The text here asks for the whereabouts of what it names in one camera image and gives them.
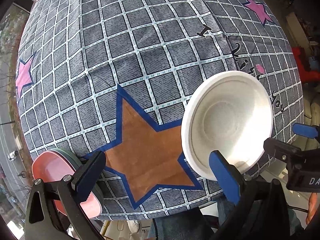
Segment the red plastic stool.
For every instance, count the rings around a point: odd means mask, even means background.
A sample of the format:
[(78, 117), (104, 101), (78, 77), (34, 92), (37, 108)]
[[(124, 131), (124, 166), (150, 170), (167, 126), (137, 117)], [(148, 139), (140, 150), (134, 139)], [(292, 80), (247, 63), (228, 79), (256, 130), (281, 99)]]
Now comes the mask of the red plastic stool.
[(304, 48), (292, 47), (292, 52), (298, 67), (299, 77), (302, 83), (319, 83), (319, 71), (311, 70)]

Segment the white paper bowl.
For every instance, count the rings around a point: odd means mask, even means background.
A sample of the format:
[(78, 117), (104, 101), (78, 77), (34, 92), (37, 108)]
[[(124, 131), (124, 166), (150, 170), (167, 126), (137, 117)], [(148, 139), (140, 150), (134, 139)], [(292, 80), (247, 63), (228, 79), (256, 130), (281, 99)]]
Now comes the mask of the white paper bowl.
[(221, 72), (200, 84), (185, 108), (183, 153), (191, 168), (209, 180), (216, 180), (209, 166), (214, 150), (245, 173), (263, 155), (272, 128), (273, 108), (261, 82), (245, 72)]

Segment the person's jeans leg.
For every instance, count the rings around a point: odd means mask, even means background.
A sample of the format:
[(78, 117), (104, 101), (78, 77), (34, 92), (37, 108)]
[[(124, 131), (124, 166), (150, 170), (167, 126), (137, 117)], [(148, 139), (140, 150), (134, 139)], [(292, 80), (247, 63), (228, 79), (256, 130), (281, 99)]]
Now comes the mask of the person's jeans leg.
[(211, 239), (214, 231), (199, 207), (152, 220), (148, 239)]

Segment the grey checkered star tablecloth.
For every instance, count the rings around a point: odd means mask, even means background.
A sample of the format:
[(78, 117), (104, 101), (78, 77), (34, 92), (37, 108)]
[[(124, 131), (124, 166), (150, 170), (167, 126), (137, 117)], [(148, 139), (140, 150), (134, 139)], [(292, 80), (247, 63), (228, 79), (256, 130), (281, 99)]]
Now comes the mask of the grey checkered star tablecloth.
[(302, 84), (291, 46), (263, 0), (37, 0), (18, 51), (18, 108), (32, 158), (79, 159), (124, 139), (124, 107), (147, 128), (147, 154), (178, 145), (184, 110), (204, 80), (242, 70), (264, 86), (272, 137), (294, 139)]

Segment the white slipper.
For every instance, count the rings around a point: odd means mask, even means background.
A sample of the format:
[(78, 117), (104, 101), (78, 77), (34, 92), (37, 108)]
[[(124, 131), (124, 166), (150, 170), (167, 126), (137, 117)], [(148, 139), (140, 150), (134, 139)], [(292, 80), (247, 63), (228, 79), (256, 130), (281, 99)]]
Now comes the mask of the white slipper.
[(139, 221), (137, 221), (137, 220), (128, 220), (127, 224), (128, 224), (129, 230), (130, 230), (130, 232), (132, 234), (139, 233), (140, 228), (141, 228)]

